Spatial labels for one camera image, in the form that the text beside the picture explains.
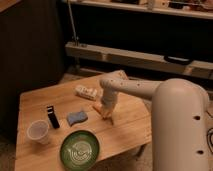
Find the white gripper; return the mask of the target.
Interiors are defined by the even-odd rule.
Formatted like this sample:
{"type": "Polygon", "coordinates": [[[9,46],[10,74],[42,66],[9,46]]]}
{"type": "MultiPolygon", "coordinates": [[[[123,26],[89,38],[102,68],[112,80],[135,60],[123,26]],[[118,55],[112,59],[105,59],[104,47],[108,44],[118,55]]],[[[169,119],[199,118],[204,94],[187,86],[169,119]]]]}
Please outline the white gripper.
{"type": "Polygon", "coordinates": [[[109,89],[103,90],[103,95],[101,97],[101,103],[97,103],[97,111],[103,113],[103,119],[111,118],[114,107],[117,104],[118,93],[109,89]]]}

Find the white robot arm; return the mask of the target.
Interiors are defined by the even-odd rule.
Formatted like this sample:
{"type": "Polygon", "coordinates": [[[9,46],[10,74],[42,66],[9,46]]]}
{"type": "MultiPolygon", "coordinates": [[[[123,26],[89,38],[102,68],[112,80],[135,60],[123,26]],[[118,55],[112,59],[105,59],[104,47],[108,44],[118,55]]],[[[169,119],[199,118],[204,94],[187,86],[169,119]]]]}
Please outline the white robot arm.
{"type": "Polygon", "coordinates": [[[112,114],[120,92],[152,101],[153,171],[209,171],[205,113],[207,91],[185,79],[130,80],[123,71],[100,78],[103,95],[98,110],[112,114]]]}

